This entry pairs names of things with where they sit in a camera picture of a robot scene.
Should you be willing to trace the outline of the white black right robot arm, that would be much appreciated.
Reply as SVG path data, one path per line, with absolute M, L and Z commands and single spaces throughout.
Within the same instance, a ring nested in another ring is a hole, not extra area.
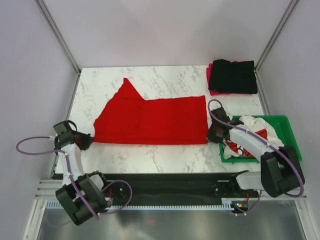
M 239 144 L 260 163 L 260 171 L 245 171 L 237 174 L 229 184 L 229 191 L 235 197 L 247 190 L 265 191 L 277 198 L 286 195 L 301 197 L 304 193 L 305 177 L 297 152 L 291 145 L 280 146 L 251 131 L 245 124 L 213 120 L 207 133 L 208 142 L 221 144 L 231 141 Z

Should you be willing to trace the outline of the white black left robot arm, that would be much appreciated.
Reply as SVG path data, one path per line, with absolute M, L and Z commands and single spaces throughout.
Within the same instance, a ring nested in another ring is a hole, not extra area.
M 71 221 L 79 226 L 94 217 L 107 207 L 105 196 L 110 185 L 102 173 L 94 171 L 84 173 L 82 152 L 93 143 L 90 134 L 75 130 L 65 130 L 57 134 L 55 150 L 62 162 L 62 187 L 55 192 L 56 199 L 63 207 Z

